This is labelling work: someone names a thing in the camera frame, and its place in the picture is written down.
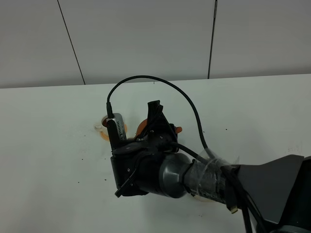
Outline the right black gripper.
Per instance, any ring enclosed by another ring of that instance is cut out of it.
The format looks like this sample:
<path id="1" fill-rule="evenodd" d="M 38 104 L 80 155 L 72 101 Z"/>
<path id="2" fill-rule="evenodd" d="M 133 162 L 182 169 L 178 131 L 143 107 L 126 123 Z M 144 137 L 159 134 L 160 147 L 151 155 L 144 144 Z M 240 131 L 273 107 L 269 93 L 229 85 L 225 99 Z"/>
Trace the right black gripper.
<path id="1" fill-rule="evenodd" d="M 116 160 L 111 164 L 116 182 L 115 196 L 143 196 L 149 193 L 167 197 L 180 195 L 180 154 L 175 144 L 178 135 L 167 122 L 160 100 L 148 103 L 148 125 L 154 126 L 146 136 L 148 154 L 132 159 Z"/>

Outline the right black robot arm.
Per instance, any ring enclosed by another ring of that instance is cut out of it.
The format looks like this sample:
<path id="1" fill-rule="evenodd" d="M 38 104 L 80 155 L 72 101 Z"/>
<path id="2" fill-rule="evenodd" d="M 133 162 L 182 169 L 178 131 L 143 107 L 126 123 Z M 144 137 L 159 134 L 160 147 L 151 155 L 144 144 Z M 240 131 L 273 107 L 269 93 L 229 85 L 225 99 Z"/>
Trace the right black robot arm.
<path id="1" fill-rule="evenodd" d="M 311 230 L 311 159 L 287 155 L 262 165 L 230 164 L 204 149 L 181 145 L 159 101 L 128 139 L 122 116 L 106 105 L 106 126 L 117 197 L 149 193 L 178 199 L 185 194 L 242 211 L 248 233 L 308 233 Z"/>

